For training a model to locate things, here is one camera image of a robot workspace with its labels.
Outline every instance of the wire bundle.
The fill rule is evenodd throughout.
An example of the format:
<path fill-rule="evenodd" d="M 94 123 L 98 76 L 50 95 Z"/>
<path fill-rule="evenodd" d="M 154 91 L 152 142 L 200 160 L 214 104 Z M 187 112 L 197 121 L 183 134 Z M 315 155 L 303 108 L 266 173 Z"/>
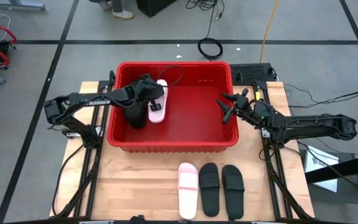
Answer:
<path fill-rule="evenodd" d="M 311 108 L 311 107 L 314 107 L 316 105 L 320 105 L 320 104 L 324 104 L 324 105 L 327 105 L 327 104 L 330 104 L 330 103 L 339 103 L 339 102 L 343 102 L 343 101 L 346 101 L 346 100 L 351 100 L 353 98 L 356 98 L 358 97 L 358 91 L 357 92 L 354 92 L 354 93 L 350 93 L 350 94 L 345 94 L 345 95 L 342 95 L 342 96 L 338 96 L 338 97 L 335 97 L 335 98 L 331 98 L 329 100 L 325 100 L 325 101 L 316 101 L 313 99 L 313 97 L 311 96 L 311 93 L 306 91 L 306 90 L 302 90 L 296 86 L 293 86 L 293 85 L 289 85 L 289 84 L 286 84 L 284 86 L 290 86 L 290 87 L 293 87 L 293 88 L 296 88 L 297 90 L 299 91 L 302 91 L 304 93 L 307 93 L 309 96 L 310 96 L 310 100 L 314 103 L 312 104 L 308 104 L 306 106 L 292 106 L 290 105 L 290 108 L 305 108 L 305 109 L 308 109 L 308 108 Z"/>
<path fill-rule="evenodd" d="M 197 44 L 197 48 L 198 51 L 208 60 L 216 60 L 219 59 L 223 56 L 223 46 L 222 44 L 213 39 L 213 38 L 208 38 L 209 36 L 209 32 L 211 31 L 211 24 L 212 24 L 212 18 L 214 16 L 214 10 L 215 10 L 215 6 L 218 8 L 218 11 L 216 13 L 216 19 L 220 19 L 222 17 L 223 11 L 224 11 L 224 3 L 223 0 L 221 0 L 222 5 L 223 5 L 223 10 L 219 13 L 219 6 L 218 6 L 218 0 L 188 0 L 188 2 L 186 3 L 186 8 L 187 9 L 194 9 L 195 7 L 199 7 L 202 11 L 208 11 L 210 9 L 212 9 L 212 13 L 211 13 L 211 18 L 209 20 L 209 27 L 208 27 L 208 32 L 205 36 L 205 38 L 201 39 L 200 41 L 198 41 Z M 219 47 L 219 53 L 216 55 L 208 55 L 206 54 L 203 49 L 201 49 L 201 44 L 203 42 L 212 42 L 214 44 L 216 44 Z"/>

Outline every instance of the yellow cable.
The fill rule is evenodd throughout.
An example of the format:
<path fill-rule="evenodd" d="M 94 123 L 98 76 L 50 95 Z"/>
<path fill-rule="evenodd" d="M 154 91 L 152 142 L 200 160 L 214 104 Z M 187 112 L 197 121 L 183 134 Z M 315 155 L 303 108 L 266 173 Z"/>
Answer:
<path fill-rule="evenodd" d="M 266 36 L 267 36 L 267 33 L 269 32 L 270 25 L 272 24 L 273 17 L 274 17 L 274 14 L 276 13 L 277 6 L 278 6 L 278 0 L 276 0 L 276 5 L 274 5 L 274 9 L 273 9 L 272 15 L 270 16 L 270 20 L 269 20 L 269 22 L 268 22 L 268 24 L 267 24 L 267 27 L 266 27 L 265 36 L 264 36 L 264 41 L 262 42 L 262 50 L 260 51 L 259 63 L 262 63 L 262 58 L 263 58 L 263 56 L 264 56 L 264 51 L 265 51 Z"/>

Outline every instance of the black cable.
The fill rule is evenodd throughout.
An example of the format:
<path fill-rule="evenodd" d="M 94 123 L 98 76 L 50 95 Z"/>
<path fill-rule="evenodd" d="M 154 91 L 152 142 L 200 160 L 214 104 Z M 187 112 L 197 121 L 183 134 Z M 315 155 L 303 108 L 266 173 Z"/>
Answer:
<path fill-rule="evenodd" d="M 314 158 L 316 158 L 317 160 L 319 160 L 320 162 L 322 162 L 323 164 L 325 164 L 325 165 L 326 165 L 328 168 L 330 168 L 336 175 L 338 175 L 338 177 L 340 177 L 340 178 L 346 180 L 347 182 L 349 182 L 350 184 L 352 184 L 354 187 L 356 187 L 356 188 L 358 189 L 358 186 L 357 186 L 355 183 L 351 182 L 348 178 L 346 178 L 346 177 L 343 176 L 341 173 L 339 173 L 339 172 L 338 172 L 335 168 L 333 168 L 331 165 L 328 165 L 327 163 L 325 163 L 325 162 L 322 161 L 321 159 L 317 158 L 317 157 L 311 152 L 311 150 L 309 149 L 309 147 L 308 147 L 306 144 L 303 144 L 303 143 L 301 143 L 301 142 L 298 142 L 298 144 L 301 144 L 301 145 L 303 145 L 304 147 L 306 147 L 306 150 L 308 150 L 309 153 L 310 153 Z"/>
<path fill-rule="evenodd" d="M 222 5 L 223 5 L 223 10 L 222 12 L 219 14 L 219 18 L 222 17 L 222 13 L 224 11 L 224 3 L 223 3 L 223 0 L 222 1 Z M 216 59 L 219 59 L 223 56 L 223 46 L 222 44 L 213 39 L 213 38 L 208 38 L 209 36 L 209 32 L 211 31 L 211 24 L 212 24 L 212 18 L 214 16 L 214 10 L 215 10 L 215 6 L 217 5 L 218 3 L 218 0 L 188 0 L 187 4 L 186 4 L 186 8 L 187 9 L 193 9 L 194 7 L 198 6 L 201 10 L 203 11 L 208 11 L 210 9 L 212 9 L 212 13 L 211 13 L 211 18 L 209 20 L 209 27 L 208 27 L 208 32 L 206 34 L 206 36 L 199 40 L 198 43 L 197 43 L 197 48 L 198 48 L 198 51 L 208 60 L 212 61 L 212 60 L 216 60 Z M 218 47 L 219 47 L 219 53 L 216 54 L 216 55 L 208 55 L 206 54 L 203 49 L 201 49 L 201 44 L 203 42 L 212 42 L 214 44 L 216 44 Z"/>
<path fill-rule="evenodd" d="M 55 193 L 53 194 L 53 200 L 52 200 L 52 212 L 55 216 L 57 216 L 57 212 L 55 210 L 55 200 L 56 200 L 56 195 L 57 195 L 57 191 L 59 189 L 59 185 L 60 185 L 60 178 L 62 176 L 62 172 L 63 172 L 63 169 L 65 168 L 67 162 L 73 157 L 75 156 L 75 154 L 77 154 L 80 149 L 82 149 L 84 147 L 84 144 L 82 144 L 78 149 L 76 149 L 69 157 L 67 157 L 66 161 L 63 163 L 62 165 L 62 168 L 60 168 L 60 171 L 59 171 L 59 175 L 57 177 L 57 183 L 56 183 L 56 188 L 55 188 Z"/>
<path fill-rule="evenodd" d="M 333 148 L 329 147 L 329 146 L 327 145 L 327 143 L 325 143 L 323 140 L 321 140 L 321 139 L 319 139 L 319 138 L 315 138 L 315 139 L 319 140 L 321 143 L 323 143 L 327 148 L 329 148 L 329 149 L 332 150 L 332 151 L 335 151 L 335 152 L 338 152 L 338 153 L 344 153 L 344 154 L 355 154 L 355 155 L 358 155 L 357 153 L 353 153 L 353 152 L 341 152 L 341 151 L 338 151 L 338 150 L 336 150 L 336 149 L 333 149 Z"/>
<path fill-rule="evenodd" d="M 316 152 L 316 151 L 314 151 L 314 150 L 312 150 L 314 153 L 316 153 L 317 155 L 319 155 L 319 156 L 322 156 L 322 157 L 325 157 L 325 158 L 328 158 L 328 159 L 332 159 L 332 160 L 338 160 L 338 162 L 343 162 L 343 161 L 341 161 L 341 160 L 339 160 L 339 158 L 338 159 L 334 159 L 334 158 L 332 158 L 332 157 L 329 157 L 329 156 L 326 156 L 326 155 L 323 155 L 323 154 L 320 154 L 320 153 L 318 153 L 318 152 Z"/>
<path fill-rule="evenodd" d="M 292 108 L 289 107 L 289 109 L 291 111 L 291 116 L 295 116 L 295 113 L 293 112 Z"/>
<path fill-rule="evenodd" d="M 259 151 L 259 159 L 261 160 L 261 161 L 266 161 L 266 159 L 262 159 L 262 156 L 261 156 L 261 153 L 263 152 L 263 150 L 264 149 L 261 149 L 260 151 Z M 273 153 L 271 154 L 271 155 L 269 155 L 269 159 L 271 159 L 273 156 L 274 156 L 274 152 L 275 151 L 273 151 Z"/>
<path fill-rule="evenodd" d="M 163 85 L 160 85 L 160 84 L 156 84 L 156 85 L 157 85 L 157 86 L 162 86 L 162 87 L 171 87 L 171 86 L 176 85 L 176 84 L 181 80 L 181 77 L 183 76 L 183 69 L 182 69 L 182 67 L 179 66 L 179 65 L 169 65 L 169 66 L 165 67 L 165 68 L 159 73 L 159 75 L 158 75 L 158 77 L 157 77 L 157 80 L 159 80 L 159 79 L 161 78 L 161 75 L 164 74 L 164 72 L 167 71 L 169 68 L 175 68 L 175 67 L 176 67 L 176 68 L 180 68 L 180 75 L 179 75 L 179 78 L 178 78 L 176 81 L 174 81 L 173 83 L 171 83 L 171 84 L 169 84 L 169 85 L 167 85 L 167 86 L 163 86 Z"/>
<path fill-rule="evenodd" d="M 56 128 L 54 128 L 54 126 L 51 126 L 51 127 L 48 128 L 48 130 L 52 130 L 52 131 L 65 131 L 65 130 L 68 130 L 68 128 L 56 129 Z"/>
<path fill-rule="evenodd" d="M 289 106 L 290 108 L 311 108 L 311 107 L 314 107 L 316 105 L 319 105 L 319 104 L 330 104 L 330 103 L 339 103 L 339 102 L 343 102 L 343 101 L 346 101 L 346 100 L 351 100 L 355 97 L 358 97 L 358 91 L 357 92 L 354 92 L 354 93 L 350 93 L 350 94 L 346 94 L 346 95 L 342 95 L 342 96 L 338 96 L 338 97 L 335 97 L 335 98 L 331 98 L 329 100 L 325 100 L 325 101 L 316 101 L 313 99 L 313 96 L 311 95 L 310 92 L 306 91 L 306 90 L 302 90 L 294 85 L 290 85 L 290 84 L 285 84 L 284 86 L 290 86 L 290 87 L 293 87 L 293 88 L 296 88 L 297 90 L 299 91 L 302 91 L 304 93 L 307 93 L 310 97 L 310 100 L 312 102 L 314 102 L 314 104 L 309 104 L 309 105 L 306 105 L 306 106 Z M 349 97 L 349 98 L 346 98 L 346 99 L 342 99 L 342 100 L 338 100 L 338 99 L 341 99 L 341 98 L 344 98 L 344 97 L 347 97 L 347 96 L 352 96 L 352 97 Z"/>
<path fill-rule="evenodd" d="M 296 151 L 295 149 L 291 149 L 291 148 L 286 147 L 286 146 L 284 146 L 284 149 L 288 149 L 288 150 L 290 150 L 290 151 L 296 152 L 299 156 L 301 156 L 301 153 L 298 152 L 298 151 Z"/>

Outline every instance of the cable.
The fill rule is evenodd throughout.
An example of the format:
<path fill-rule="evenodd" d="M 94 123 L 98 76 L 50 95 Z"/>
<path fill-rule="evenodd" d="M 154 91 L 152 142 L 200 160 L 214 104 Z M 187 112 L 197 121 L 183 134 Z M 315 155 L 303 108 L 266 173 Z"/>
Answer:
<path fill-rule="evenodd" d="M 290 112 L 291 112 L 291 116 L 295 116 L 295 113 L 293 112 L 292 108 L 291 107 L 288 107 L 290 109 Z"/>
<path fill-rule="evenodd" d="M 216 5 L 217 0 L 188 0 L 186 3 L 187 9 L 194 9 L 198 6 L 202 11 L 208 11 Z"/>
<path fill-rule="evenodd" d="M 298 142 L 299 144 L 303 145 L 304 147 L 306 147 L 306 150 L 309 151 L 309 153 L 314 157 L 316 158 L 317 160 L 319 160 L 320 162 L 322 162 L 323 164 L 325 164 L 328 168 L 330 168 L 336 175 L 338 175 L 338 177 L 346 180 L 347 182 L 349 182 L 350 184 L 352 184 L 354 187 L 356 187 L 358 189 L 358 186 L 351 182 L 349 179 L 347 179 L 345 176 L 343 176 L 341 173 L 339 173 L 335 168 L 333 168 L 331 165 L 328 165 L 327 163 L 325 163 L 324 161 L 322 161 L 321 159 L 317 158 L 312 152 L 311 150 L 309 149 L 309 147 L 306 145 L 306 144 L 303 144 L 301 142 Z"/>
<path fill-rule="evenodd" d="M 306 144 L 303 144 L 302 142 L 299 142 L 299 141 L 298 141 L 298 144 L 301 144 L 302 146 L 306 146 Z M 334 159 L 334 158 L 332 158 L 332 157 L 329 157 L 329 156 L 320 154 L 320 153 L 318 153 L 318 152 L 316 152 L 316 151 L 314 151 L 314 150 L 312 150 L 312 151 L 313 151 L 314 153 L 316 153 L 317 155 L 319 155 L 319 156 L 322 156 L 322 157 L 325 157 L 325 158 L 328 158 L 328 159 L 332 159 L 332 160 L 334 160 L 334 161 L 343 162 L 343 161 L 341 161 L 341 160 L 339 160 L 339 159 Z"/>
<path fill-rule="evenodd" d="M 302 89 L 300 89 L 300 88 L 298 88 L 298 87 L 296 87 L 294 85 L 290 85 L 290 84 L 285 84 L 284 86 L 290 86 L 290 87 L 296 88 L 299 91 L 307 93 L 309 95 L 309 97 L 310 97 L 310 100 L 312 102 L 314 102 L 314 104 L 308 104 L 306 106 L 289 106 L 290 108 L 306 108 L 306 109 L 308 109 L 308 108 L 314 107 L 314 106 L 319 105 L 319 104 L 325 104 L 326 105 L 326 104 L 331 104 L 331 103 L 339 103 L 339 102 L 351 100 L 351 99 L 353 99 L 355 97 L 358 97 L 358 91 L 357 91 L 357 92 L 354 92 L 354 93 L 345 94 L 345 95 L 342 95 L 342 96 L 331 98 L 331 99 L 325 100 L 325 101 L 316 101 L 316 100 L 313 99 L 313 96 L 311 95 L 311 93 L 309 91 L 302 90 Z M 347 96 L 352 96 L 352 97 L 342 99 L 342 100 L 338 100 L 338 99 L 341 99 L 341 98 L 344 98 L 344 97 L 347 97 Z"/>
<path fill-rule="evenodd" d="M 11 25 L 11 18 L 10 18 L 9 16 L 7 16 L 7 15 L 4 15 L 4 14 L 0 14 L 0 16 L 4 16 L 4 17 L 6 17 L 6 18 L 8 19 L 6 28 L 9 29 L 9 25 Z M 4 36 L 0 39 L 0 41 L 2 41 L 3 39 L 5 39 L 6 34 L 7 34 L 7 32 L 5 31 L 5 34 L 4 34 Z"/>
<path fill-rule="evenodd" d="M 288 149 L 288 150 L 290 150 L 290 151 L 296 152 L 299 156 L 301 156 L 301 153 L 298 152 L 298 151 L 296 151 L 295 149 L 291 149 L 291 148 L 286 147 L 286 146 L 284 146 L 284 149 Z"/>
<path fill-rule="evenodd" d="M 263 152 L 263 150 L 264 149 L 261 149 L 260 151 L 259 151 L 259 159 L 261 160 L 261 161 L 266 161 L 266 159 L 262 159 L 262 156 L 260 155 L 262 152 Z M 271 155 L 269 155 L 269 159 L 270 158 L 272 158 L 274 156 L 274 151 L 273 151 L 273 153 L 271 154 Z"/>
<path fill-rule="evenodd" d="M 48 130 L 52 130 L 52 131 L 65 131 L 65 130 L 69 130 L 68 128 L 61 128 L 61 129 L 56 129 L 54 127 L 49 127 Z"/>
<path fill-rule="evenodd" d="M 272 21 L 273 21 L 273 18 L 274 18 L 274 14 L 276 13 L 277 6 L 278 6 L 278 0 L 276 0 L 276 4 L 274 5 L 272 15 L 270 16 L 270 20 L 269 20 L 269 22 L 267 24 L 267 27 L 266 27 L 266 31 L 265 31 L 265 35 L 264 35 L 264 41 L 262 42 L 262 49 L 260 50 L 259 63 L 262 63 L 262 58 L 264 56 L 264 51 L 265 51 L 266 36 L 267 36 L 267 33 L 269 32 L 270 25 L 272 25 Z"/>
<path fill-rule="evenodd" d="M 56 210 L 55 210 L 55 200 L 56 200 L 56 195 L 57 195 L 57 191 L 59 189 L 59 184 L 60 184 L 60 178 L 62 176 L 62 172 L 63 169 L 65 168 L 67 162 L 73 157 L 75 156 L 75 154 L 77 154 L 80 149 L 82 149 L 84 147 L 84 144 L 82 144 L 78 149 L 76 149 L 69 157 L 67 157 L 66 161 L 63 163 L 62 168 L 60 168 L 59 171 L 59 175 L 57 177 L 57 183 L 56 183 L 56 188 L 55 188 L 55 193 L 53 194 L 53 200 L 52 200 L 52 212 L 55 216 L 57 216 Z"/>
<path fill-rule="evenodd" d="M 344 154 L 355 154 L 355 155 L 358 155 L 358 153 L 338 151 L 338 150 L 336 150 L 336 149 L 333 149 L 333 148 L 329 147 L 329 146 L 327 145 L 327 143 L 325 143 L 323 140 L 321 140 L 321 139 L 319 139 L 319 138 L 315 138 L 315 139 L 319 140 L 321 143 L 323 143 L 327 148 L 329 148 L 329 149 L 332 150 L 332 151 L 335 151 L 335 152 L 338 152 L 338 153 L 344 153 Z"/>
<path fill-rule="evenodd" d="M 158 77 L 157 77 L 157 80 L 159 80 L 161 78 L 161 75 L 164 74 L 165 71 L 167 71 L 169 68 L 180 68 L 180 75 L 179 75 L 179 78 L 174 81 L 173 83 L 167 85 L 167 86 L 163 86 L 163 85 L 160 85 L 160 84 L 156 84 L 158 86 L 162 86 L 162 87 L 171 87 L 171 86 L 174 86 L 176 85 L 180 80 L 181 80 L 181 77 L 183 76 L 183 69 L 181 68 L 181 66 L 179 65 L 169 65 L 167 67 L 165 67 L 163 70 L 161 70 L 161 72 L 158 74 Z"/>
<path fill-rule="evenodd" d="M 219 13 L 219 7 L 218 7 L 218 11 L 216 13 L 216 15 L 218 15 L 218 16 L 216 16 L 217 19 L 222 17 L 222 14 L 223 14 L 223 11 L 224 11 L 224 2 L 223 2 L 223 0 L 221 0 L 221 2 L 222 2 L 222 5 L 223 5 L 223 10 L 218 15 L 218 13 Z M 211 18 L 209 20 L 208 32 L 207 32 L 206 36 L 203 39 L 199 40 L 198 43 L 197 43 L 198 51 L 206 59 L 208 59 L 209 61 L 220 59 L 223 56 L 223 46 L 222 46 L 222 44 L 219 41 L 217 41 L 217 40 L 215 40 L 213 38 L 208 38 L 209 32 L 211 31 L 211 24 L 212 24 L 212 18 L 214 16 L 215 6 L 217 6 L 217 3 L 218 3 L 218 0 L 188 0 L 188 2 L 186 4 L 187 9 L 193 9 L 196 6 L 198 6 L 203 11 L 208 11 L 208 10 L 212 9 Z M 219 53 L 216 54 L 216 55 L 208 55 L 208 54 L 206 54 L 203 51 L 203 49 L 201 49 L 201 44 L 203 42 L 212 42 L 212 43 L 216 44 L 219 47 Z"/>

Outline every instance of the black box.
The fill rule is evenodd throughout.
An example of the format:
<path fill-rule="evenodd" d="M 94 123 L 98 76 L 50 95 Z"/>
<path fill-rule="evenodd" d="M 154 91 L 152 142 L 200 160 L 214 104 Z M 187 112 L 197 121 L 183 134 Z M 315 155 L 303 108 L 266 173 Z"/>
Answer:
<path fill-rule="evenodd" d="M 149 17 L 153 17 L 174 1 L 176 0 L 136 0 L 136 3 L 140 11 Z"/>

